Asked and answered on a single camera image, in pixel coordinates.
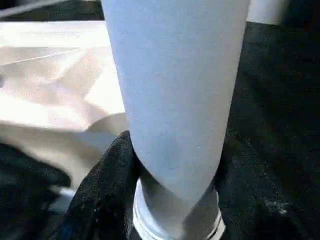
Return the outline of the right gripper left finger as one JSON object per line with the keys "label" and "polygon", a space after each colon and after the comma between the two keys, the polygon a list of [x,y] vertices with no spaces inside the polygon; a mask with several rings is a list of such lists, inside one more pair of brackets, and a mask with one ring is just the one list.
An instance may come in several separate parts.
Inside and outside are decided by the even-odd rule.
{"label": "right gripper left finger", "polygon": [[129,240],[141,163],[122,132],[80,183],[52,240]]}

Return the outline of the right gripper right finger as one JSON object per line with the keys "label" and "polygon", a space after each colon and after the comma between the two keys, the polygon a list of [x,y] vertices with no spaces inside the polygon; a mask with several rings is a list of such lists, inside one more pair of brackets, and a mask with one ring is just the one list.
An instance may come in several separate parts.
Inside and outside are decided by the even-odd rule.
{"label": "right gripper right finger", "polygon": [[320,192],[306,174],[268,158],[228,131],[214,183],[225,240],[317,240]]}

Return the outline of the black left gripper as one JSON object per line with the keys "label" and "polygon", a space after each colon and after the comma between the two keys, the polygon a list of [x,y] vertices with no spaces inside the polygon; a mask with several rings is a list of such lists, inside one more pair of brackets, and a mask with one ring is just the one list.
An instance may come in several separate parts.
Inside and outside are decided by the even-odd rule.
{"label": "black left gripper", "polygon": [[71,179],[19,149],[0,145],[0,238],[51,240],[63,214],[49,210]]}

